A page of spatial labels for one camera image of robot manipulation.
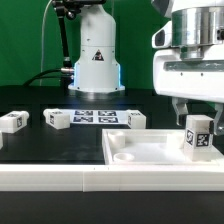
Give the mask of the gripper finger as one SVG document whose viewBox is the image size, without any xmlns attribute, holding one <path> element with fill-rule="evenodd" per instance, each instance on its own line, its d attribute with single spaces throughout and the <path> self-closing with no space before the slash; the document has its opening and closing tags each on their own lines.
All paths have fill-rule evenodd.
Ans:
<svg viewBox="0 0 224 224">
<path fill-rule="evenodd" d="M 188 100 L 185 98 L 172 98 L 172 105 L 176 113 L 176 123 L 178 126 L 184 126 L 186 123 L 186 116 L 188 115 L 187 103 Z"/>
<path fill-rule="evenodd" d="M 214 134 L 224 135 L 224 103 L 215 104 Z"/>
</svg>

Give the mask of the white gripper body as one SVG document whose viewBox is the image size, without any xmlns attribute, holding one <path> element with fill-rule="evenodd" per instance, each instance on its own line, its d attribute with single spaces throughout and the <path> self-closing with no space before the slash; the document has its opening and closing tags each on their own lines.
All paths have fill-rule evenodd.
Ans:
<svg viewBox="0 0 224 224">
<path fill-rule="evenodd" d="M 153 85 L 159 95 L 224 103 L 224 48 L 207 48 L 199 61 L 182 61 L 178 49 L 157 51 Z"/>
</svg>

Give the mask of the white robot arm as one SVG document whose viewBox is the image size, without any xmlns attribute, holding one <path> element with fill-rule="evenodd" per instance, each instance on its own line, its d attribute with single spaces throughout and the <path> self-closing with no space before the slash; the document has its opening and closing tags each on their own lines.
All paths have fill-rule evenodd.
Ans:
<svg viewBox="0 0 224 224">
<path fill-rule="evenodd" d="M 152 36 L 153 85 L 170 96 L 182 125 L 190 99 L 215 104 L 213 133 L 224 135 L 224 0 L 151 0 L 169 21 Z M 69 88 L 87 96 L 122 90 L 115 21 L 97 3 L 81 12 L 81 52 Z"/>
</svg>

